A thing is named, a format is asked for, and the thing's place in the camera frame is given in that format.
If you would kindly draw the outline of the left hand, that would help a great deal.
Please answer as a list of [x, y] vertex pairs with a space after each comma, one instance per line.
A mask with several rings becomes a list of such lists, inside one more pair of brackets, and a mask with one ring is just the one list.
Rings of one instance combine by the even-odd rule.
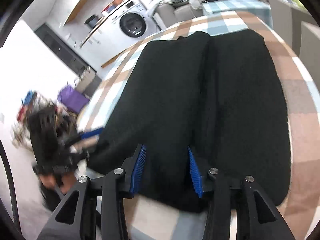
[[66, 194], [76, 183], [77, 179], [73, 172], [65, 173], [64, 175], [55, 176], [53, 174], [49, 175], [39, 175], [40, 182], [45, 188], [50, 190], [55, 190], [58, 186], [62, 194]]

